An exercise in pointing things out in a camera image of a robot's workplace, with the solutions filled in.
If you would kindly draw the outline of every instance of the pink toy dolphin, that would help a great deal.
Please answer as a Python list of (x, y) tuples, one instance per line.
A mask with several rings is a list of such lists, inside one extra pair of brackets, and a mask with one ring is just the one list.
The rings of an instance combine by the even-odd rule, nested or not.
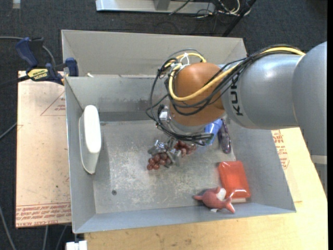
[(231, 204), (232, 195), (227, 199), (224, 199), (225, 189), (221, 187), (216, 187), (208, 189), (203, 195), (195, 195), (193, 198), (195, 200), (202, 201), (205, 206), (213, 209), (221, 210), (223, 208), (228, 209), (231, 213), (235, 213), (235, 209)]

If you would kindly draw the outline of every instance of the wooden table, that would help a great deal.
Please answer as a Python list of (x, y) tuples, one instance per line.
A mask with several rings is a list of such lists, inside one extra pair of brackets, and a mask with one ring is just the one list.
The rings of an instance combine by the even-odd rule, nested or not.
[(301, 198), (296, 213), (87, 233), (88, 249), (328, 249), (327, 198), (301, 132), (281, 133), (293, 173), (290, 191)]

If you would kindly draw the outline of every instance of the clamp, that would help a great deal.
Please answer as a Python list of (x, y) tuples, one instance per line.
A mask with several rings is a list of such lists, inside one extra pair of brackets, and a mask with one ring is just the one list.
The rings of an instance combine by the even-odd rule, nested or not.
[(77, 77), (79, 69), (74, 58), (67, 58), (64, 64), (53, 67), (50, 63), (42, 63), (43, 60), (42, 49), (44, 38), (30, 39), (29, 37), (23, 38), (19, 41), (15, 49), (19, 56), (28, 62), (29, 67), (26, 70), (26, 76), (18, 79), (18, 81), (31, 79), (33, 81), (50, 81), (64, 85), (64, 79), (57, 69), (68, 67), (69, 76)]

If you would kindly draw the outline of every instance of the gray robot arm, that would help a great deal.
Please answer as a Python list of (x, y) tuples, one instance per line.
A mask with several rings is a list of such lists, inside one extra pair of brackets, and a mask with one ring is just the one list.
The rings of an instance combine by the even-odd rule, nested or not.
[(255, 61), (222, 96), (228, 116), (251, 129), (300, 127), (312, 161), (327, 164), (327, 42), (306, 55)]

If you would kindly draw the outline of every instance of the red package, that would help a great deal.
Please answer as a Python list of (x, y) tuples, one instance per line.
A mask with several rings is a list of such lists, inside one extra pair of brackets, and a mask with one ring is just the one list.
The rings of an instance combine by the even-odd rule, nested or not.
[(225, 197), (247, 198), (251, 196), (248, 180), (241, 161), (224, 161), (219, 164), (219, 174)]

